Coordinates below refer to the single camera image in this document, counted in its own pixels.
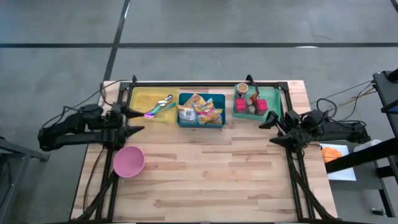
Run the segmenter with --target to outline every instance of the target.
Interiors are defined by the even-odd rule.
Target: wooden table
[[[299,114],[309,111],[304,82],[288,83],[294,110]],[[118,83],[107,87],[108,102],[116,101],[118,89]],[[137,177],[120,178],[114,222],[297,221],[285,149],[268,140],[276,136],[277,129],[258,129],[261,122],[232,117],[231,87],[181,88],[180,92],[225,94],[225,127],[187,129],[176,123],[145,122],[145,129],[126,145],[141,148],[146,164]],[[71,218],[82,213],[84,191],[101,148],[99,144],[88,146]],[[105,155],[103,152],[92,178],[87,204],[100,189]],[[305,149],[305,166],[312,192],[337,217],[319,147]],[[300,198],[306,210],[301,191]]]

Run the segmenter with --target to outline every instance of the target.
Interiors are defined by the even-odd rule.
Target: concrete floor
[[[112,43],[124,0],[4,0],[0,43]],[[121,42],[397,42],[398,13],[389,0],[132,0]],[[96,91],[111,49],[0,49],[0,135],[38,149],[37,131],[63,105]],[[111,80],[305,80],[310,101],[397,68],[397,48],[119,49]],[[355,89],[335,96],[342,102]],[[374,139],[392,131],[377,95],[358,101],[353,119]],[[339,110],[337,118],[350,113]],[[14,223],[66,221],[85,146],[32,161]],[[398,187],[386,180],[395,208]],[[371,223],[396,219],[369,213],[381,208],[375,190],[334,190],[340,218]]]

